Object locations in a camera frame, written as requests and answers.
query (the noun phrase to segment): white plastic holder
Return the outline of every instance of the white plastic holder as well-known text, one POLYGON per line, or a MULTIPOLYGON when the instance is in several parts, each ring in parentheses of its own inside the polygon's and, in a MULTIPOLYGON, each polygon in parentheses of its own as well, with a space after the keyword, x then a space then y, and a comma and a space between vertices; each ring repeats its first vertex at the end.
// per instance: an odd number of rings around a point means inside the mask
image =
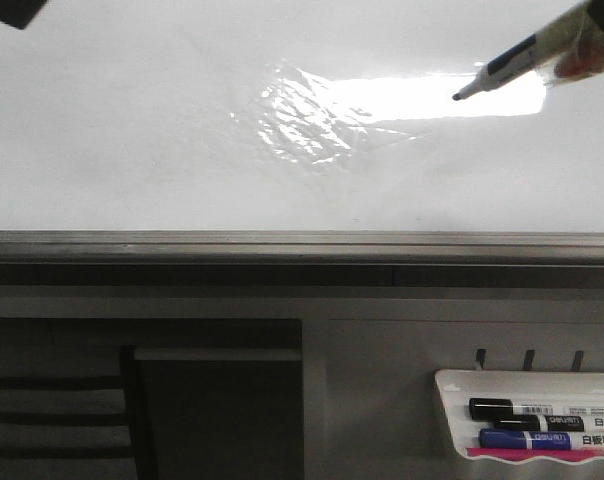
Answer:
POLYGON ((455 478, 458 480, 604 480, 604 456, 572 462, 538 456, 509 461, 493 456, 472 457, 478 432, 489 428, 475 422, 469 399, 544 400, 572 405, 604 404, 604 373, 506 372, 440 370, 435 375, 437 411, 455 478))

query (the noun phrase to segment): blue marker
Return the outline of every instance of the blue marker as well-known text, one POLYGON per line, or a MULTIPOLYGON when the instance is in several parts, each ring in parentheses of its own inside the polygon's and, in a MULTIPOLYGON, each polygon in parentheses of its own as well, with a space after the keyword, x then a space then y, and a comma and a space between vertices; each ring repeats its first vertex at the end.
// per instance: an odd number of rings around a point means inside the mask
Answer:
POLYGON ((604 449, 604 433, 514 432, 483 428, 480 446, 517 450, 604 449))

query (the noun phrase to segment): white surface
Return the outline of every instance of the white surface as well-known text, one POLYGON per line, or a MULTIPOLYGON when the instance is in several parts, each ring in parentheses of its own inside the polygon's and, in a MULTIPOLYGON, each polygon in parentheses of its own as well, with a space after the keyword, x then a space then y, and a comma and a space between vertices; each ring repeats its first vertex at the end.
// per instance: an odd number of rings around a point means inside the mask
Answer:
POLYGON ((50 0, 0 23, 0 229, 604 232, 604 75, 449 100, 573 3, 50 0))
POLYGON ((604 373, 551 373, 440 370, 436 386, 441 400, 442 425, 452 442, 452 462, 458 478, 536 479, 598 478, 604 480, 604 457, 577 463, 539 457, 510 462, 494 457, 471 458, 467 448, 478 448, 478 432, 488 422, 471 420, 470 398, 507 398, 566 406, 604 406, 604 373))

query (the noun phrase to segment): metal frame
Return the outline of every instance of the metal frame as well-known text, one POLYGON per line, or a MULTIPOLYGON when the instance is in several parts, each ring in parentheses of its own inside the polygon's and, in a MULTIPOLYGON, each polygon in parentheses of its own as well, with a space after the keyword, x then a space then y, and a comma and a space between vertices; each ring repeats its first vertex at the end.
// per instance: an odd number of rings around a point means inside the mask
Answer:
POLYGON ((604 234, 0 231, 24 262, 604 266, 604 234))

